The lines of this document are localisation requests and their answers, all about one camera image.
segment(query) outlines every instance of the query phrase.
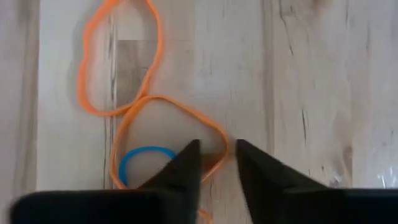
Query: wooden surface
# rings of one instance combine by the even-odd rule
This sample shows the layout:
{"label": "wooden surface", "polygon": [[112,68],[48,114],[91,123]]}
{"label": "wooden surface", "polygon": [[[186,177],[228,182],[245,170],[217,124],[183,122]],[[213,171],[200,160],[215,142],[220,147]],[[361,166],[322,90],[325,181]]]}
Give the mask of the wooden surface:
{"label": "wooden surface", "polygon": [[0,0],[0,223],[35,189],[39,2]]}
{"label": "wooden surface", "polygon": [[[2,208],[34,184],[37,190],[112,187],[108,154],[120,118],[86,113],[75,95],[81,32],[100,2],[40,1],[36,78],[38,1],[0,0]],[[151,93],[203,111],[231,142],[247,139],[326,185],[396,187],[396,1],[154,3],[166,40]],[[154,47],[145,5],[123,1],[95,34],[92,102],[110,109],[131,100]],[[219,137],[206,127],[153,102],[131,124],[122,150],[156,144],[178,152],[192,138],[203,140],[203,152],[220,150]],[[36,175],[29,159],[35,147]],[[166,162],[158,154],[134,158],[131,187]],[[201,206],[215,223],[250,223],[232,156],[202,187]]]}

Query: wooden floor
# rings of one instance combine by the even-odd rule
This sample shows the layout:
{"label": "wooden floor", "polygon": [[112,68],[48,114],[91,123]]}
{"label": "wooden floor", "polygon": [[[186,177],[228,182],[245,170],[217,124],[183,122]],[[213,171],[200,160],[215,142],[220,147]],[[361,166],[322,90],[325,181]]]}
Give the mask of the wooden floor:
{"label": "wooden floor", "polygon": [[[397,1],[153,2],[165,50],[150,93],[203,111],[231,143],[247,139],[325,185],[397,187]],[[33,189],[113,186],[108,154],[120,117],[88,114],[75,94],[83,26],[100,3],[0,0],[7,12],[0,20],[2,208]],[[122,1],[100,24],[88,72],[97,108],[134,98],[155,38],[140,0]],[[211,130],[153,102],[131,124],[123,149],[151,144],[178,152],[194,138],[203,140],[203,153],[221,151]],[[166,163],[156,153],[135,157],[130,187]],[[204,183],[201,207],[215,223],[251,222],[233,155]]]}

